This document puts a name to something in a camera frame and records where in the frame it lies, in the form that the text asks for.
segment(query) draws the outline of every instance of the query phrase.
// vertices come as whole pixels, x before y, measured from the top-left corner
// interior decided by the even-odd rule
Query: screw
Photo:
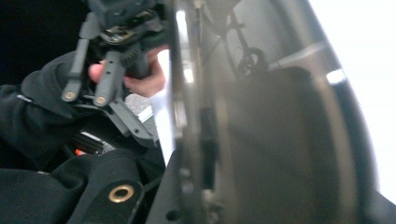
[[[71,91],[64,95],[64,97],[69,100],[75,98],[75,96],[76,95]]]
[[[96,103],[98,103],[99,105],[103,105],[105,102],[105,97],[99,96],[98,98],[96,98]]]

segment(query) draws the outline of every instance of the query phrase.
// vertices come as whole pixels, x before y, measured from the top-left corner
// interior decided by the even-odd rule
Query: white sky
[[[396,1],[310,2],[360,102],[378,189],[396,203]]]

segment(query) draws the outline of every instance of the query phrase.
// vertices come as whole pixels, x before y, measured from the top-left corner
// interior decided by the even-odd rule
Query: brass grommet
[[[134,195],[134,188],[130,185],[120,185],[110,191],[108,199],[113,203],[123,203]]]

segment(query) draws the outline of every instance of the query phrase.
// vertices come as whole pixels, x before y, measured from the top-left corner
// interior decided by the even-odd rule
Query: black sleeve
[[[18,87],[0,87],[2,161],[16,151],[21,160],[39,169],[56,153],[54,148],[76,133],[81,118],[92,113],[78,111],[61,99],[73,56],[68,53],[55,59]]]

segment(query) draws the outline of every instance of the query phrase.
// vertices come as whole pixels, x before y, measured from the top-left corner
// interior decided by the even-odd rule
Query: hand
[[[165,85],[165,75],[163,74],[163,69],[158,62],[158,53],[164,49],[167,49],[167,46],[159,47],[148,52],[147,55],[150,71],[148,77],[143,79],[124,77],[125,86],[130,92],[144,97],[151,97],[163,89]],[[89,69],[89,76],[91,80],[96,83],[99,82],[103,69],[103,62],[91,65]]]

